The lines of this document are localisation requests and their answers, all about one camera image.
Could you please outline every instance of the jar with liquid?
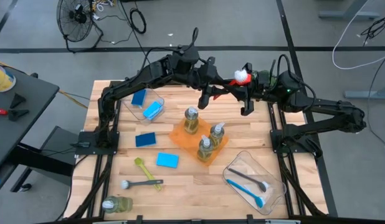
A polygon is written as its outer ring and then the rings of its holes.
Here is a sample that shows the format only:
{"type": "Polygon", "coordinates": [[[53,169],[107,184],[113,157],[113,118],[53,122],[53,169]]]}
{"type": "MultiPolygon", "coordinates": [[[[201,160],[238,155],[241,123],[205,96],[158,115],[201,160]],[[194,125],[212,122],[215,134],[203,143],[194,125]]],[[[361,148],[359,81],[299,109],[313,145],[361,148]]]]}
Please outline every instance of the jar with liquid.
{"type": "Polygon", "coordinates": [[[199,142],[199,149],[197,154],[198,159],[202,162],[207,162],[209,158],[211,158],[212,152],[212,141],[203,135],[201,141],[199,142]]]}
{"type": "Polygon", "coordinates": [[[216,150],[219,148],[220,143],[223,140],[224,136],[224,122],[221,122],[211,128],[211,135],[209,136],[209,139],[213,143],[213,150],[216,150]]]}
{"type": "Polygon", "coordinates": [[[107,197],[102,207],[106,213],[130,212],[133,208],[133,200],[127,197],[107,197]]]}
{"type": "Polygon", "coordinates": [[[198,131],[198,111],[192,106],[184,113],[186,121],[184,122],[184,130],[189,134],[195,134],[198,131]]]}

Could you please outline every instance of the gray floor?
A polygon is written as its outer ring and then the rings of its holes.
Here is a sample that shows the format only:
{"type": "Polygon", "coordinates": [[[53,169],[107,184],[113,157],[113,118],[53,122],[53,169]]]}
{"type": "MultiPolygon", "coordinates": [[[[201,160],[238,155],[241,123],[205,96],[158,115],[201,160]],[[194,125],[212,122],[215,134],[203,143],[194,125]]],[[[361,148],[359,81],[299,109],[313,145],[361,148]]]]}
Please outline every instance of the gray floor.
{"type": "MultiPolygon", "coordinates": [[[[323,21],[317,18],[320,9],[344,9],[350,1],[283,1],[296,46],[332,46],[339,39],[346,21],[323,21]]],[[[0,1],[0,20],[10,2],[0,1]]],[[[125,4],[126,10],[133,3],[125,4]]],[[[162,0],[139,2],[146,17],[148,31],[139,36],[143,46],[187,44],[194,27],[199,28],[196,45],[261,45],[286,46],[285,36],[275,1],[257,0],[162,0]]],[[[56,0],[18,0],[0,33],[0,49],[64,48],[57,28],[56,0]]],[[[385,15],[385,1],[370,1],[365,9],[385,15]]],[[[105,8],[99,16],[120,12],[105,8]]],[[[105,39],[118,41],[130,28],[115,18],[99,22],[105,39]]],[[[361,45],[357,37],[371,22],[354,22],[341,42],[342,46],[361,45]]],[[[88,47],[97,35],[91,31],[82,42],[72,47],[88,47]]],[[[368,45],[385,45],[385,31],[368,45]]],[[[113,46],[137,47],[130,41],[113,46]]],[[[271,62],[287,52],[201,52],[206,58],[216,57],[219,73],[230,77],[244,63],[251,62],[257,70],[269,69],[271,62]]],[[[155,60],[164,53],[150,54],[155,60]]],[[[337,52],[338,65],[347,67],[366,63],[385,52],[337,52]]],[[[133,76],[141,66],[140,52],[85,54],[0,54],[0,60],[27,73],[37,72],[40,78],[61,89],[89,96],[94,80],[122,79],[133,76]]],[[[344,90],[366,90],[379,63],[356,70],[338,70],[331,61],[331,52],[298,52],[305,81],[319,98],[343,100],[344,90]]],[[[375,89],[385,85],[385,64],[376,80],[375,89]]],[[[352,103],[366,110],[365,100],[352,103]]],[[[371,124],[385,139],[385,101],[371,102],[371,124]]],[[[62,95],[57,95],[36,122],[23,142],[39,147],[55,125],[78,133],[83,127],[86,111],[62,95]]],[[[324,119],[315,115],[315,119],[324,119]]],[[[341,132],[320,135],[326,168],[340,217],[385,219],[385,148],[365,129],[359,134],[341,132]]],[[[28,178],[34,187],[21,194],[10,194],[9,188],[23,169],[18,168],[0,191],[0,223],[37,223],[53,220],[62,211],[69,187],[58,184],[35,172],[28,178]]]]}

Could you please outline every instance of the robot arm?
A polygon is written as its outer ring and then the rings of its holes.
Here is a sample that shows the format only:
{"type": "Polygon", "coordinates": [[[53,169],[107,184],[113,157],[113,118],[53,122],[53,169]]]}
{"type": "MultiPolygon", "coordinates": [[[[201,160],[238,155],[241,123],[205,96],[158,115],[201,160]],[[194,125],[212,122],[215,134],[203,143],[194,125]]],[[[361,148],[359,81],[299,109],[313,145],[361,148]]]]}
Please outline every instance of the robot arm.
{"type": "Polygon", "coordinates": [[[305,96],[300,90],[303,82],[289,70],[281,73],[276,80],[267,71],[252,70],[252,64],[246,63],[243,69],[251,75],[250,82],[243,85],[231,84],[232,79],[223,79],[214,65],[215,58],[208,60],[199,58],[194,41],[197,28],[194,30],[193,41],[190,45],[179,45],[171,55],[155,61],[132,78],[127,78],[116,85],[104,89],[98,100],[99,125],[96,128],[96,143],[98,147],[111,146],[111,131],[109,122],[115,115],[115,102],[144,88],[159,88],[171,82],[180,83],[202,94],[198,100],[198,108],[204,109],[211,96],[231,93],[237,101],[243,101],[241,115],[247,116],[254,110],[253,100],[263,100],[277,103],[285,112],[299,112],[310,108],[313,112],[333,115],[333,118],[310,124],[295,126],[288,124],[283,129],[283,143],[289,139],[296,141],[307,134],[323,133],[340,130],[356,133],[366,127],[363,121],[364,112],[349,102],[313,99],[305,96]]]}

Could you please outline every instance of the wooden tabletop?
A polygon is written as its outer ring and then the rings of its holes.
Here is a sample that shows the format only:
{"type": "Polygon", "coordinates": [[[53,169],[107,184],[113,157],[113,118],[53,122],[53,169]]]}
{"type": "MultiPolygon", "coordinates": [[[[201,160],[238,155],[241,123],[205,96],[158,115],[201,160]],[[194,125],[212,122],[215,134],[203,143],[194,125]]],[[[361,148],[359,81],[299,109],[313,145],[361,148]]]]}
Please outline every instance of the wooden tabletop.
{"type": "MultiPolygon", "coordinates": [[[[110,81],[94,83],[85,122],[86,131],[93,131],[98,124],[97,100],[109,83],[110,81]]],[[[164,98],[165,112],[148,126],[141,124],[124,105],[121,106],[118,125],[119,149],[113,159],[108,195],[131,197],[133,209],[128,213],[106,214],[106,220],[135,220],[137,215],[143,215],[145,220],[238,219],[246,218],[247,214],[252,214],[254,218],[288,217],[284,198],[270,215],[261,215],[226,185],[222,177],[226,165],[240,151],[245,150],[280,180],[277,157],[272,152],[269,136],[271,124],[265,102],[255,102],[255,111],[248,116],[241,116],[241,104],[232,95],[224,95],[216,101],[210,100],[206,109],[199,110],[199,116],[208,123],[217,124],[224,121],[225,132],[230,138],[214,162],[205,167],[173,144],[168,136],[174,126],[184,118],[184,111],[190,106],[197,106],[201,92],[185,86],[166,86],[156,89],[155,92],[164,98]],[[135,136],[153,131],[156,133],[157,144],[136,148],[135,136]],[[156,157],[159,152],[179,155],[177,169],[157,166],[156,157]],[[147,180],[142,170],[134,163],[136,157],[144,160],[145,166],[156,179],[164,180],[160,192],[153,186],[121,189],[122,180],[147,180]]],[[[285,113],[285,117],[288,123],[305,122],[302,113],[285,113]]],[[[278,127],[281,127],[277,113],[276,118],[278,127]]],[[[313,203],[326,213],[323,189],[313,156],[308,153],[294,156],[302,189],[313,203]]],[[[88,156],[75,169],[72,195],[65,217],[73,214],[90,191],[96,158],[97,156],[88,156]]],[[[290,189],[294,211],[297,213],[295,193],[291,187],[290,189]]],[[[101,199],[100,192],[97,195],[97,198],[101,199]]],[[[100,208],[98,199],[95,204],[96,215],[100,208]]]]}

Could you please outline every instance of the electric fan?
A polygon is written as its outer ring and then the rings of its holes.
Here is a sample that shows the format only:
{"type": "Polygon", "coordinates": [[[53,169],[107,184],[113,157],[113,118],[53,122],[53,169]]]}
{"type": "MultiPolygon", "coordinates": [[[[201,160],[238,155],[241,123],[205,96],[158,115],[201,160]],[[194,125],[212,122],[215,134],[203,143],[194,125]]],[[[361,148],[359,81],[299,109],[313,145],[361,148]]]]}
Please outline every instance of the electric fan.
{"type": "Polygon", "coordinates": [[[70,50],[68,41],[79,42],[85,39],[92,26],[95,26],[99,31],[100,35],[93,45],[88,49],[79,50],[78,52],[87,51],[97,46],[103,31],[96,25],[92,19],[92,0],[59,0],[57,5],[57,24],[65,39],[67,50],[76,53],[77,51],[70,50]]]}

